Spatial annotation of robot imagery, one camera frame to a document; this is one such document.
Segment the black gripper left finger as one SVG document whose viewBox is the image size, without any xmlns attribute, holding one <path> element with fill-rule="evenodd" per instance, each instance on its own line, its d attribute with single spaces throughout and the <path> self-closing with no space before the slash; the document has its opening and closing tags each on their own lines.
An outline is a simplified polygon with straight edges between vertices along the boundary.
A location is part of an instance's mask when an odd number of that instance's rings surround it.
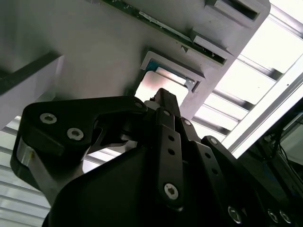
<svg viewBox="0 0 303 227">
<path fill-rule="evenodd" d="M 115 96 L 27 106 L 20 125 L 20 178 L 53 206 L 68 183 L 147 146 L 157 122 L 173 122 L 168 94 L 159 89 L 150 104 Z"/>
</svg>

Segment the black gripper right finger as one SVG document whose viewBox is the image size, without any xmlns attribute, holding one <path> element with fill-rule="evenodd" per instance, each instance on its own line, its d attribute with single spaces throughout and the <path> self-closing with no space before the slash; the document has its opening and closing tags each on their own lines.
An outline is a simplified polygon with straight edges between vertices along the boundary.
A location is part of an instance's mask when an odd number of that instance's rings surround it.
<svg viewBox="0 0 303 227">
<path fill-rule="evenodd" d="M 280 204 L 217 139 L 198 137 L 193 125 L 181 117 L 174 94 L 168 94 L 168 107 L 181 140 L 187 225 L 296 226 L 295 211 Z"/>
</svg>

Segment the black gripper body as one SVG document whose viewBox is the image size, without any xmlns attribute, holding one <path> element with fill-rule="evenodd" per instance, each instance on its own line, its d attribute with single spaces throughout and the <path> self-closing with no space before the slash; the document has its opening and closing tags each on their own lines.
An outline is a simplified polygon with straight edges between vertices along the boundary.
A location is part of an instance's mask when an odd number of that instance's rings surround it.
<svg viewBox="0 0 303 227">
<path fill-rule="evenodd" d="M 43 226 L 227 226 L 226 181 L 194 127 L 159 121 L 147 142 L 68 183 Z"/>
</svg>

